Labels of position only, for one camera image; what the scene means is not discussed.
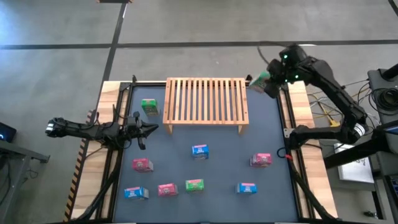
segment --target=green object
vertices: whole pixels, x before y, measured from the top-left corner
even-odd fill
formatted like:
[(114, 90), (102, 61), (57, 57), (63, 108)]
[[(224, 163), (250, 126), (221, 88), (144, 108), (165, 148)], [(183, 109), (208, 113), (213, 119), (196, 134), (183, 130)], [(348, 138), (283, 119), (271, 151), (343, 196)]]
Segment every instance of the green object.
[(142, 109), (148, 116), (159, 115), (159, 110), (157, 109), (157, 101), (155, 99), (143, 99), (141, 101)]
[(185, 188), (187, 192), (202, 191), (205, 189), (205, 183), (203, 179), (187, 180), (185, 181)]
[(264, 92), (264, 88), (266, 87), (266, 80), (270, 79), (271, 75), (267, 72), (261, 72), (260, 75), (253, 80), (251, 80), (249, 84), (249, 89), (256, 90), (259, 93)]

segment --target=robotic arm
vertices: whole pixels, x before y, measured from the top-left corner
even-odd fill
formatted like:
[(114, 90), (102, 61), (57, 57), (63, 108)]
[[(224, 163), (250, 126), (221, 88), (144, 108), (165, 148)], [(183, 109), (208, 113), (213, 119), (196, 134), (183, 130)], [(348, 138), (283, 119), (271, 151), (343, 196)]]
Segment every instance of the robotic arm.
[(324, 61), (307, 56), (303, 48), (290, 45), (279, 53), (281, 60), (273, 59), (267, 67), (271, 77), (264, 91), (272, 98), (279, 94), (285, 83), (304, 81), (306, 85), (319, 87), (344, 114), (340, 127), (309, 128), (300, 125), (289, 136), (289, 148), (296, 149), (309, 139), (337, 139), (342, 143), (355, 143), (368, 131), (367, 114), (352, 97), (344, 91), (333, 76), (330, 66)]
[(139, 112), (133, 113), (133, 116), (127, 117), (125, 126), (119, 125), (117, 122), (107, 122), (103, 124), (80, 124), (72, 121), (67, 121), (63, 118), (53, 118), (49, 121), (45, 133), (49, 137), (62, 138), (64, 136), (74, 136), (78, 138), (85, 138), (89, 141), (98, 141), (102, 146), (119, 145), (119, 142), (131, 141), (137, 138), (138, 146), (144, 150), (145, 144), (143, 138), (148, 137), (150, 133), (155, 131), (158, 124), (148, 124), (139, 118)]

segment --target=yellow cable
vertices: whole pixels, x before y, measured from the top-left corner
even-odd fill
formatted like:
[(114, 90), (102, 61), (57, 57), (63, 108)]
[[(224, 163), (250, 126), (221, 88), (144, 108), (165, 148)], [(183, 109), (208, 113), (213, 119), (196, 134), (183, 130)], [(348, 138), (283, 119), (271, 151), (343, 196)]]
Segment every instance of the yellow cable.
[[(366, 90), (368, 90), (368, 89), (369, 89), (369, 87), (367, 87), (366, 89), (360, 91), (359, 93), (357, 93), (357, 94), (355, 94), (355, 95), (352, 95), (351, 97), (358, 96), (359, 94), (363, 93), (364, 91), (366, 91)], [(308, 94), (308, 96), (314, 97), (317, 101), (319, 100), (319, 99), (318, 99), (315, 95), (313, 95), (313, 94)], [(325, 114), (324, 114), (324, 115), (320, 115), (320, 116), (313, 117), (313, 119), (323, 118), (323, 117), (326, 117), (326, 116), (330, 116), (330, 112), (332, 112), (332, 111), (333, 111), (333, 110), (330, 110), (329, 112), (326, 112), (326, 110), (323, 109), (323, 112), (324, 112)]]

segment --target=metal stand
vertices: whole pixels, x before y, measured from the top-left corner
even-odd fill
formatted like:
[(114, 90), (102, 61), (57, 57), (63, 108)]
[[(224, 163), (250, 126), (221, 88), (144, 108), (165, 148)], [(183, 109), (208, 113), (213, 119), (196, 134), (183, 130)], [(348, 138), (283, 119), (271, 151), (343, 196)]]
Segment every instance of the metal stand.
[(14, 205), (16, 195), (21, 187), (25, 173), (29, 168), (31, 159), (37, 159), (41, 163), (48, 163), (50, 156), (19, 147), (6, 141), (0, 141), (0, 152), (6, 156), (7, 178), (9, 179), (9, 190), (2, 192), (5, 195), (4, 201), (0, 204), (0, 223), (6, 222), (7, 213)]
[(43, 154), (19, 147), (15, 144), (8, 143), (6, 141), (0, 141), (0, 151), (7, 152), (8, 154), (20, 154), (27, 156), (31, 159), (37, 159), (41, 163), (48, 163), (50, 156), (45, 156)]

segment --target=wooden slatted rack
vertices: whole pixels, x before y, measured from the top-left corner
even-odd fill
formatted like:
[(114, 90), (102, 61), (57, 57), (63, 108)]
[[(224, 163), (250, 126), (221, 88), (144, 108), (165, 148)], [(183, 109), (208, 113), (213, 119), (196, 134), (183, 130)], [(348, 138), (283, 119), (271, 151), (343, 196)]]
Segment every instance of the wooden slatted rack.
[(243, 78), (168, 78), (163, 124), (233, 125), (242, 134), (249, 124)]

